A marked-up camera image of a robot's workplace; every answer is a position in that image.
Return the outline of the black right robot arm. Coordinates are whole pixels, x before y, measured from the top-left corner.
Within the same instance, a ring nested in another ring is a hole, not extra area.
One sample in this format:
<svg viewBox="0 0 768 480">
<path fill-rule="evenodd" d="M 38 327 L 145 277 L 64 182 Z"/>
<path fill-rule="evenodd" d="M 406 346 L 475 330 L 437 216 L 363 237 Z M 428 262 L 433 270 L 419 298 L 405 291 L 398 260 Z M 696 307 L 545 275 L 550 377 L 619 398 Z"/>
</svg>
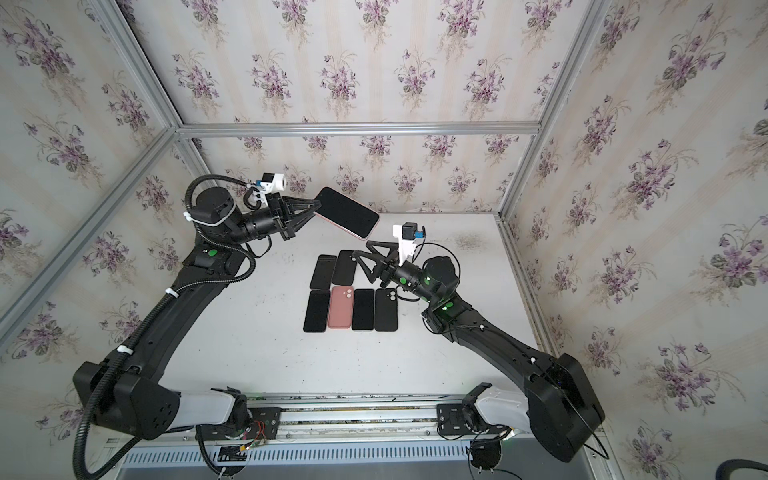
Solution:
<svg viewBox="0 0 768 480">
<path fill-rule="evenodd" d="M 507 334 L 464 300 L 458 265 L 436 256 L 417 266 L 399 258 L 395 242 L 368 241 L 353 257 L 370 282 L 395 285 L 427 302 L 432 331 L 486 360 L 525 396 L 534 438 L 555 459 L 571 461 L 605 420 L 584 368 L 573 356 L 555 358 Z"/>
</svg>

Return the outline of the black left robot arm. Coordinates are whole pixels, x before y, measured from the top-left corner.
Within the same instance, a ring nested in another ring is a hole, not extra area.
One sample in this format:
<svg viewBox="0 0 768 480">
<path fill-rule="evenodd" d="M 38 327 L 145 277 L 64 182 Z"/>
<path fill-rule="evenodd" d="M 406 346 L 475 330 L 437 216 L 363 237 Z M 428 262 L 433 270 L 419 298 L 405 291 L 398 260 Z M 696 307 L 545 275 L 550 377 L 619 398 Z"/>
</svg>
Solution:
<svg viewBox="0 0 768 480">
<path fill-rule="evenodd" d="M 196 425 L 229 434 L 246 430 L 245 396 L 231 388 L 184 394 L 161 385 L 175 350 L 206 307 L 230 284 L 254 273 L 257 255 L 247 243 L 278 234 L 288 240 L 313 218 L 318 200 L 268 193 L 258 210 L 242 213 L 229 190 L 188 187 L 184 204 L 196 236 L 170 289 L 121 344 L 100 363 L 85 362 L 73 376 L 83 405 L 75 439 L 93 425 L 152 440 Z"/>
</svg>

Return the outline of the black phone pink edge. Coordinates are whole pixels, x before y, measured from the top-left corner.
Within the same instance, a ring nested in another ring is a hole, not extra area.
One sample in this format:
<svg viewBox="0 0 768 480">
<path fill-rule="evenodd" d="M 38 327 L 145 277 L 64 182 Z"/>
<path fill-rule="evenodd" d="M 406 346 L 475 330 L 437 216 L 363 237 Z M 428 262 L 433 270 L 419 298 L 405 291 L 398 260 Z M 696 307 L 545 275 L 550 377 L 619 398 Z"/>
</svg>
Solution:
<svg viewBox="0 0 768 480">
<path fill-rule="evenodd" d="M 330 187 L 323 187 L 315 200 L 320 202 L 317 215 L 358 239 L 367 239 L 379 223 L 375 210 Z"/>
</svg>

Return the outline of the black pad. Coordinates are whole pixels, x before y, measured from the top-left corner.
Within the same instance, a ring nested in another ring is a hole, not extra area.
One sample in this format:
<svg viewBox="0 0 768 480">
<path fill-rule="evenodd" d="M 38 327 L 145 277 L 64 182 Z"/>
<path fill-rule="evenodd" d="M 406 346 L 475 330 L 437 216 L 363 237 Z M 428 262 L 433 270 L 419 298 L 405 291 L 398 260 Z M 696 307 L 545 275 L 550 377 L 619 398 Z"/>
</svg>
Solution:
<svg viewBox="0 0 768 480">
<path fill-rule="evenodd" d="M 354 291 L 352 324 L 354 331 L 372 331 L 375 324 L 375 291 L 357 289 Z"/>
</svg>

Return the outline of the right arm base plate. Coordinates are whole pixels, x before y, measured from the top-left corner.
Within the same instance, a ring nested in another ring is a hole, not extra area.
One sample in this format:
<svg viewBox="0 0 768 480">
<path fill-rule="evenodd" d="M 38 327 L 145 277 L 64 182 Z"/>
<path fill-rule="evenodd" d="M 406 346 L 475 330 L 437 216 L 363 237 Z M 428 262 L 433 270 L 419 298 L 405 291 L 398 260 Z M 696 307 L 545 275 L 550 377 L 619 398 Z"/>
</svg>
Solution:
<svg viewBox="0 0 768 480">
<path fill-rule="evenodd" d="M 477 434 L 477 429 L 465 418 L 460 403 L 440 403 L 436 406 L 437 433 L 447 440 Z"/>
</svg>

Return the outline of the pink phone case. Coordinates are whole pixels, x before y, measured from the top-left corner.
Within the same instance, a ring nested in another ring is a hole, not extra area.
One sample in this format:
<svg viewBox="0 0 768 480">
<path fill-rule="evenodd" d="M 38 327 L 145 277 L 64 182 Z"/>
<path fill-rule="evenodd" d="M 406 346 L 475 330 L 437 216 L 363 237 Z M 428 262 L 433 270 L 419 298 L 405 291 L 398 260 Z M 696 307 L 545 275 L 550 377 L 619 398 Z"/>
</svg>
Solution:
<svg viewBox="0 0 768 480">
<path fill-rule="evenodd" d="M 327 327 L 349 329 L 352 326 L 354 289 L 352 286 L 334 286 L 330 291 Z"/>
</svg>

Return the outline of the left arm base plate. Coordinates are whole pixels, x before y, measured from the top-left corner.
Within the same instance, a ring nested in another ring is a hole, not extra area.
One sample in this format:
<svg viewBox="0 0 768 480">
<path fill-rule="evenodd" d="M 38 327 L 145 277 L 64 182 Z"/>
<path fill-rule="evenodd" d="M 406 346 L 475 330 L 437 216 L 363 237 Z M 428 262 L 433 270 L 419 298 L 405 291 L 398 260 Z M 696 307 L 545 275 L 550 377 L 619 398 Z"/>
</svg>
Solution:
<svg viewBox="0 0 768 480">
<path fill-rule="evenodd" d="M 204 441 L 274 440 L 282 412 L 280 407 L 248 408 L 243 426 L 202 425 L 202 438 Z"/>
</svg>

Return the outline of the black phone case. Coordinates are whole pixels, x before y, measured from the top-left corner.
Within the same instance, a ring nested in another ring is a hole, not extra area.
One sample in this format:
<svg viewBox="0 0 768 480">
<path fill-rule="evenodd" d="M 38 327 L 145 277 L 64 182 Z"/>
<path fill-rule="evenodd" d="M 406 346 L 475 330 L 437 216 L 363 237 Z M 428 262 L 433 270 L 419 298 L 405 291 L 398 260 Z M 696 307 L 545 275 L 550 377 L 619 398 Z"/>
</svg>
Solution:
<svg viewBox="0 0 768 480">
<path fill-rule="evenodd" d="M 380 288 L 374 295 L 374 329 L 377 332 L 395 332 L 399 327 L 396 290 Z"/>
<path fill-rule="evenodd" d="M 336 258 L 331 283 L 335 286 L 351 286 L 357 269 L 353 250 L 341 250 Z"/>
</svg>

